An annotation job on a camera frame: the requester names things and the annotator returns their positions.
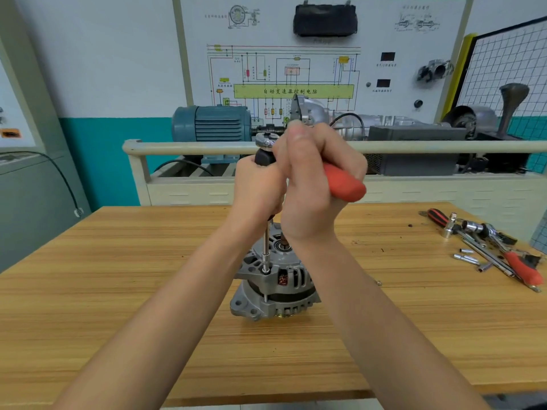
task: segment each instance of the hand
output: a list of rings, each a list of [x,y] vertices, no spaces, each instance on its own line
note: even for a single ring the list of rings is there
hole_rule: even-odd
[[[279,169],[289,178],[281,228],[293,247],[335,237],[334,219],[347,204],[330,195],[323,160],[359,181],[366,158],[325,123],[314,127],[291,121],[273,147]]]
[[[269,217],[281,211],[286,191],[287,177],[277,163],[262,167],[254,163],[254,155],[241,158],[227,221],[254,243],[264,233]]]

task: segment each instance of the forearm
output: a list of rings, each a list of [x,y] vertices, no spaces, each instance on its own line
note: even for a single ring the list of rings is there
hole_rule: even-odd
[[[226,295],[250,244],[244,233],[234,232],[232,224],[216,230],[91,359],[55,408],[159,408]]]
[[[386,410],[489,408],[336,238],[293,247]]]

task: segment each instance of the blue electric motor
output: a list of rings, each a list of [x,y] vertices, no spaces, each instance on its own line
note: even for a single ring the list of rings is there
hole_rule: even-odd
[[[246,106],[189,106],[177,108],[171,120],[175,142],[251,141],[250,113]],[[204,155],[202,164],[237,162],[239,155]]]

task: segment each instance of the wood grain surface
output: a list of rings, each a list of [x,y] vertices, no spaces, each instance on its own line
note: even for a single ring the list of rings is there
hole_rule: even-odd
[[[336,232],[478,391],[547,389],[545,294],[495,268],[481,274],[452,259],[466,246],[418,215],[430,206],[473,219],[449,203],[355,204],[340,214]],[[0,408],[47,407],[228,210],[105,207],[0,274]],[[344,279],[343,270],[333,273]],[[230,314],[238,283],[166,405],[372,394],[321,304],[252,323]]]

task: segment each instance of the wire mesh panel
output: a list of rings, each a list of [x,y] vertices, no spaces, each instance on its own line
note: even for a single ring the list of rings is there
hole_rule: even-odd
[[[530,88],[510,121],[508,132],[528,140],[547,139],[547,17],[474,38],[457,105],[484,105],[498,117],[503,110],[499,88],[524,83]],[[530,156],[527,169],[542,173],[547,153]]]

